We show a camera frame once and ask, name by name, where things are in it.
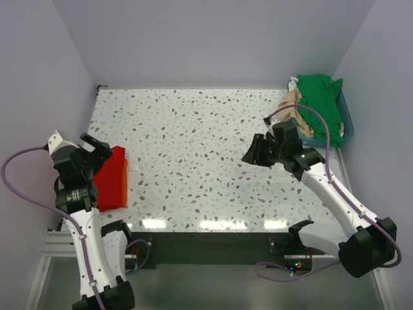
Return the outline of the red t shirt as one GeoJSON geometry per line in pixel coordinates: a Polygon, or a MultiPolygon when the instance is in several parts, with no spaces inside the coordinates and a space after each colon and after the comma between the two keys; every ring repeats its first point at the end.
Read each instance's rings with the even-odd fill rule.
{"type": "Polygon", "coordinates": [[[112,148],[113,155],[94,176],[98,189],[98,209],[100,212],[122,208],[121,180],[126,150],[123,147],[112,148]]]}

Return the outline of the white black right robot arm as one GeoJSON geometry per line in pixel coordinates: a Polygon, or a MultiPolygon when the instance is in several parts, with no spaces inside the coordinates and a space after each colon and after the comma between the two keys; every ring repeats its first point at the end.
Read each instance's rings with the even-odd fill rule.
{"type": "Polygon", "coordinates": [[[328,156],[303,146],[291,121],[273,124],[265,134],[255,134],[241,160],[260,167],[282,164],[325,204],[347,238],[335,242],[322,237],[311,228],[313,220],[303,220],[288,229],[287,245],[293,253],[315,248],[334,255],[355,278],[378,267],[392,268],[401,263],[397,226],[393,220],[380,218],[355,198],[331,171],[328,156]]]}

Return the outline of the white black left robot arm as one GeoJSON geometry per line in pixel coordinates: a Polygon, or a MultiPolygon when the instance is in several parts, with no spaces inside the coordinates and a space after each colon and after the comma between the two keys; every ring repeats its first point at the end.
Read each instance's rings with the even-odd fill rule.
{"type": "Polygon", "coordinates": [[[48,152],[59,174],[55,206],[66,215],[80,275],[80,299],[72,309],[133,309],[135,298],[126,279],[125,253],[134,245],[127,224],[101,224],[94,175],[113,151],[107,143],[84,133],[81,139],[94,147],[88,151],[68,141],[58,131],[48,139],[48,152]]]}

